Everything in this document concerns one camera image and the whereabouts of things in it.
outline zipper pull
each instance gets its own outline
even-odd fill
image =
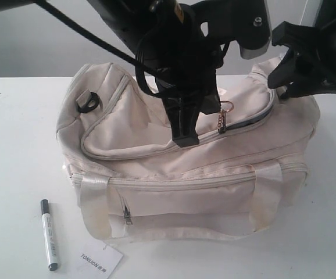
[[[217,130],[219,134],[224,134],[226,132],[226,112],[223,109],[220,111],[220,114],[219,114]]]
[[[125,221],[126,221],[126,224],[127,225],[133,225],[133,223],[132,223],[132,218],[131,218],[131,213],[130,213],[130,211],[128,210],[128,208],[127,208],[127,206],[125,205],[124,206],[124,219],[125,219]]]

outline fabric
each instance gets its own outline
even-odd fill
[[[235,87],[219,89],[234,104],[228,131],[217,132],[218,114],[200,114],[200,143],[187,148],[171,140],[161,100],[141,92],[120,66],[85,65],[66,94],[56,135],[90,234],[230,240],[271,225],[305,183],[303,153],[320,117],[314,97],[282,101],[284,88],[268,89],[279,61],[254,65]],[[100,105],[79,113],[91,92]]]

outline white table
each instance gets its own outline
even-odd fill
[[[219,77],[219,86],[241,78]],[[89,238],[55,139],[69,82],[0,78],[0,279],[69,278],[72,255]],[[321,120],[306,154],[308,186],[271,229],[235,242],[123,245],[112,278],[336,278],[336,95],[317,100]],[[45,258],[43,198],[52,203],[59,242],[55,273]]]

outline wall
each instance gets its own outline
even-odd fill
[[[51,3],[89,31],[131,54],[86,0],[52,0]],[[274,28],[284,20],[298,24],[306,0],[268,0],[267,3]],[[282,51],[271,46],[267,54],[257,59],[243,60],[237,43],[232,42],[225,65],[218,73],[245,74],[253,63]],[[85,63],[103,62],[117,62],[133,72],[130,65],[77,35],[35,5],[0,13],[0,77],[73,76]]]

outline marker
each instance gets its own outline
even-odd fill
[[[40,202],[41,205],[41,221],[44,229],[45,250],[47,252],[48,268],[55,271],[58,268],[58,258],[56,243],[53,235],[53,223],[49,212],[49,203],[47,199]]]

